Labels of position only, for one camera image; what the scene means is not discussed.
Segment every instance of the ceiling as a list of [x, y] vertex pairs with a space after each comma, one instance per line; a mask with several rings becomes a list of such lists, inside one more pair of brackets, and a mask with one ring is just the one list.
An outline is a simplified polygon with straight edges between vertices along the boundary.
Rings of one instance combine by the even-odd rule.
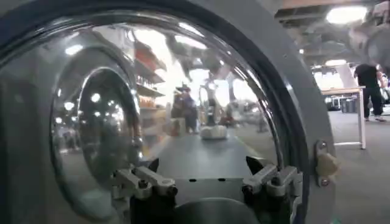
[[287, 30], [309, 66], [327, 60], [345, 59], [359, 63], [359, 56], [349, 48], [350, 25], [335, 26], [326, 22], [327, 13], [342, 5], [365, 5], [371, 9], [377, 0], [281, 0], [275, 19]]

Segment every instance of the washing machine door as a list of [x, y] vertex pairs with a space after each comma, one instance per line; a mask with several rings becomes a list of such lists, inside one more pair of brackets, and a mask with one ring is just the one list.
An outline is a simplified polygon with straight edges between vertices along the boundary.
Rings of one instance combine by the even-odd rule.
[[[334, 154], [326, 106], [257, 1], [1, 10], [4, 223], [330, 223], [335, 185], [313, 166]], [[202, 122], [210, 81], [228, 128]], [[161, 186], [145, 173], [174, 183], [174, 203], [149, 201]]]

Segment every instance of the metal bracket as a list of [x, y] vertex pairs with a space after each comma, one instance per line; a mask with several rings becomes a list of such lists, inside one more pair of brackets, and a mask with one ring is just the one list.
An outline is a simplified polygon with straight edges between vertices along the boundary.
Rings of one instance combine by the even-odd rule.
[[133, 169], [133, 173], [152, 184], [161, 196], [175, 196], [177, 194], [175, 180], [173, 179], [165, 178], [144, 166]]
[[134, 168], [132, 164], [130, 167], [117, 170], [112, 175], [112, 205], [117, 211], [128, 211], [131, 197], [142, 201], [152, 198], [153, 187], [158, 195], [176, 196], [173, 179], [164, 178], [146, 167]]
[[328, 145], [325, 141], [318, 141], [314, 146], [317, 185], [326, 187], [330, 183], [329, 177], [334, 175], [339, 169], [337, 159], [328, 153]]
[[278, 169], [273, 164], [268, 164], [259, 172], [249, 178], [243, 179], [243, 192], [257, 194], [264, 184], [277, 175]]
[[268, 164], [254, 176], [243, 179], [244, 194], [257, 194], [263, 185], [266, 192], [273, 197], [289, 196], [293, 198], [290, 204], [290, 223], [294, 223], [297, 207], [302, 203], [303, 173], [299, 173], [296, 167], [288, 166], [281, 171], [277, 167]]
[[152, 195], [152, 185], [141, 180], [130, 170], [117, 170], [112, 176], [112, 197], [120, 199], [128, 196], [134, 196], [137, 199], [144, 200]]

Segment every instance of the black pants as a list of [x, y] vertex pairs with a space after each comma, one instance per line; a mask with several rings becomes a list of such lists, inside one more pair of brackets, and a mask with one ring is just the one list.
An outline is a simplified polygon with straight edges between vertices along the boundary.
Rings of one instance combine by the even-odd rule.
[[370, 109], [368, 108], [370, 98], [372, 102], [372, 107], [374, 108], [374, 115], [381, 115], [383, 113], [383, 108], [380, 88], [366, 88], [363, 90], [364, 117], [370, 116]]

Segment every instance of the person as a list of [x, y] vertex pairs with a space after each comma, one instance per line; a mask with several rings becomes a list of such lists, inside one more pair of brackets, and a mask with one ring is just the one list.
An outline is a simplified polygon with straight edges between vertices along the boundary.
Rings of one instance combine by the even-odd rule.
[[183, 113], [185, 118], [185, 126], [187, 133], [192, 130], [193, 134], [197, 134], [197, 109], [196, 103], [190, 96], [190, 89], [183, 92]]
[[369, 99], [371, 98], [372, 106], [374, 108], [375, 120], [380, 122], [386, 121], [381, 116], [383, 113], [383, 105], [378, 81], [381, 84], [381, 88], [385, 87], [381, 72], [379, 72], [375, 66], [361, 64], [356, 67], [355, 77], [358, 77], [359, 86], [365, 86], [365, 89], [363, 89], [365, 120], [370, 121], [370, 109], [368, 108], [368, 104]]

